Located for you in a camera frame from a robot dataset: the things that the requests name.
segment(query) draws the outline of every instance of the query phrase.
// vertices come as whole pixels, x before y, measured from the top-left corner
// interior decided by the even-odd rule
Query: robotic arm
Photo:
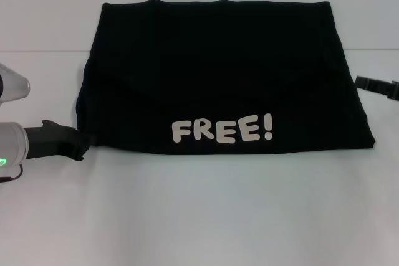
[[[22,99],[30,92],[29,81],[0,64],[0,105]],[[82,161],[92,144],[91,137],[75,128],[61,126],[53,121],[42,121],[42,127],[23,128],[18,123],[0,123],[0,168],[20,165],[18,177],[0,177],[1,182],[13,181],[22,174],[25,159],[62,155]]]

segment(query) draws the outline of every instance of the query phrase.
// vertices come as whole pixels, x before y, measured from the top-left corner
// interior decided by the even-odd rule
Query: white letter print
[[[176,121],[172,124],[173,141],[179,143],[183,135],[190,135],[189,129],[180,129],[181,127],[190,127],[190,121]]]
[[[216,141],[218,143],[235,143],[234,137],[227,137],[227,134],[235,134],[234,129],[224,129],[224,127],[236,126],[235,121],[219,121],[216,123]]]
[[[252,141],[252,140],[260,140],[261,136],[257,133],[250,134],[252,131],[256,131],[259,129],[258,125],[248,126],[248,123],[254,123],[257,121],[257,115],[245,116],[244,118],[240,118],[238,120],[239,130],[241,131],[241,136],[243,141]]]
[[[201,139],[201,133],[204,134],[206,137],[209,139],[214,139],[214,135],[209,132],[208,130],[212,127],[212,124],[209,120],[205,118],[199,118],[198,120],[194,121],[194,138],[196,140]]]

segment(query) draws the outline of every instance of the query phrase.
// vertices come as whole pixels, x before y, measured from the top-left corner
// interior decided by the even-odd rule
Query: folded t-shirt
[[[77,116],[96,146],[157,154],[375,142],[328,2],[104,4]]]

